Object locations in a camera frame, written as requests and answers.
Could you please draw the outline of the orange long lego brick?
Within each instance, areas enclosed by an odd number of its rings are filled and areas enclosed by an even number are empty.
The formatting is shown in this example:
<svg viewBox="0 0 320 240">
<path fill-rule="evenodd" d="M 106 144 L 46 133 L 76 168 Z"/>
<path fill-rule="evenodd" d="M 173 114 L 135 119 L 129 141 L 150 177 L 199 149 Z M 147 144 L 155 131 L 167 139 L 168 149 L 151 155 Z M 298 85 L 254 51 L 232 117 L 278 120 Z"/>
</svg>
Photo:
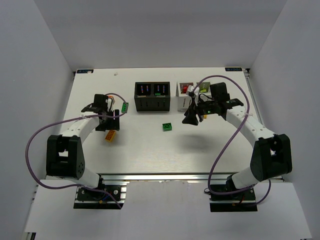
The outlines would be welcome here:
<svg viewBox="0 0 320 240">
<path fill-rule="evenodd" d="M 116 130 L 109 130 L 104 139 L 107 142 L 111 143 L 113 141 L 113 139 L 115 138 L 116 133 L 117 133 Z"/>
</svg>

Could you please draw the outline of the lime small lego brick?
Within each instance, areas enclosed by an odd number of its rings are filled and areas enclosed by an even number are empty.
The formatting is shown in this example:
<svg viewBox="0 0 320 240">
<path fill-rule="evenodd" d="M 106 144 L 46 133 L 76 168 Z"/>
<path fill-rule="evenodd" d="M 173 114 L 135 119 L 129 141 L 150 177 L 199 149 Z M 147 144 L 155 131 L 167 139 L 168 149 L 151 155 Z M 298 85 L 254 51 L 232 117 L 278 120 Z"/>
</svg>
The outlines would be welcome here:
<svg viewBox="0 0 320 240">
<path fill-rule="evenodd" d="M 208 89 L 206 87 L 203 87 L 199 90 L 200 93 L 207 93 Z"/>
</svg>

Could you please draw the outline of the red rounded lego block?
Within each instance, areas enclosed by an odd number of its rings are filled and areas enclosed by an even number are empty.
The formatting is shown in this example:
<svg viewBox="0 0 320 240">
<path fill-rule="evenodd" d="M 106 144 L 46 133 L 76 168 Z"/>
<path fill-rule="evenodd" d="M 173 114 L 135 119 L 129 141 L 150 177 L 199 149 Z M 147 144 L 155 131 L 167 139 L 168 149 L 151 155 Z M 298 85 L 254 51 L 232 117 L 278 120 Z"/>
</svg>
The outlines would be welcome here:
<svg viewBox="0 0 320 240">
<path fill-rule="evenodd" d="M 182 85 L 181 86 L 181 94 L 186 94 L 188 88 L 189 88 L 189 85 Z"/>
</svg>

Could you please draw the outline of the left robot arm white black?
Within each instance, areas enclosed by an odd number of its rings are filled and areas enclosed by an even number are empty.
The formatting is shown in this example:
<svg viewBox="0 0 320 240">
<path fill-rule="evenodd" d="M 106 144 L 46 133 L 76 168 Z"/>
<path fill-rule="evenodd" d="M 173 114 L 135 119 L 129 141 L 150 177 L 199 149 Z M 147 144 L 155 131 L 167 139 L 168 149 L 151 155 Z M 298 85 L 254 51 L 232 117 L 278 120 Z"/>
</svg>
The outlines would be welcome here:
<svg viewBox="0 0 320 240">
<path fill-rule="evenodd" d="M 102 178 L 88 169 L 83 143 L 93 132 L 119 131 L 120 111 L 113 109 L 114 99 L 105 94 L 95 94 L 93 103 L 81 110 L 79 119 L 59 135 L 47 140 L 46 174 L 68 179 L 91 189 L 101 189 Z"/>
</svg>

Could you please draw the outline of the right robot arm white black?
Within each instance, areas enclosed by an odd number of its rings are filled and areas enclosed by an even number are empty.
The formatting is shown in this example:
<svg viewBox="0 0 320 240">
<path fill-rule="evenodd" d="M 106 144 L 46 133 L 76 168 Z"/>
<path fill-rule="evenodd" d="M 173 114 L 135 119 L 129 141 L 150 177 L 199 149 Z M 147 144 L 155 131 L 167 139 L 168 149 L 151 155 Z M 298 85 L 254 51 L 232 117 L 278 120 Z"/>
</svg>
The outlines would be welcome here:
<svg viewBox="0 0 320 240">
<path fill-rule="evenodd" d="M 210 193 L 218 196 L 235 195 L 254 185 L 292 171 L 290 139 L 285 134 L 276 134 L 264 127 L 248 113 L 248 108 L 237 98 L 231 98 L 224 82 L 210 85 L 211 97 L 203 101 L 200 90 L 190 85 L 186 94 L 191 103 L 184 113 L 183 124 L 196 126 L 204 115 L 217 114 L 236 128 L 252 146 L 249 167 L 230 175 L 221 192 Z"/>
</svg>

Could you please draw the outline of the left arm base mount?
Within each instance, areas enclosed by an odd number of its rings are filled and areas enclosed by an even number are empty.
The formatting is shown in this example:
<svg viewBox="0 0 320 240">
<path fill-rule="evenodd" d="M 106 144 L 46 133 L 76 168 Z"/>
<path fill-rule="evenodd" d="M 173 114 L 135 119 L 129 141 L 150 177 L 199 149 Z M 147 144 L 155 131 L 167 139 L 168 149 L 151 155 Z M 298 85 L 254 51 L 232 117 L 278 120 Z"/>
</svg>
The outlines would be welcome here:
<svg viewBox="0 0 320 240">
<path fill-rule="evenodd" d="M 120 182 L 104 183 L 103 191 L 108 192 L 122 207 L 126 199 L 127 184 Z M 108 194 L 78 188 L 75 194 L 74 209 L 80 210 L 120 210 Z"/>
</svg>

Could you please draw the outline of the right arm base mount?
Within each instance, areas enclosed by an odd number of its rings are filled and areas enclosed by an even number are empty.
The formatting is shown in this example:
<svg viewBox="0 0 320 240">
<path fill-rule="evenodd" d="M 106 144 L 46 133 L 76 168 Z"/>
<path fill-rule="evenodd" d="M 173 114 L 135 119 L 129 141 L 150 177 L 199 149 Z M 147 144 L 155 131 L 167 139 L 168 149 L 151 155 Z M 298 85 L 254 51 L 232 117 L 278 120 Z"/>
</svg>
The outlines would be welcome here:
<svg viewBox="0 0 320 240">
<path fill-rule="evenodd" d="M 210 193 L 211 213 L 257 212 L 256 195 L 253 189 L 236 194 L 217 195 Z"/>
</svg>

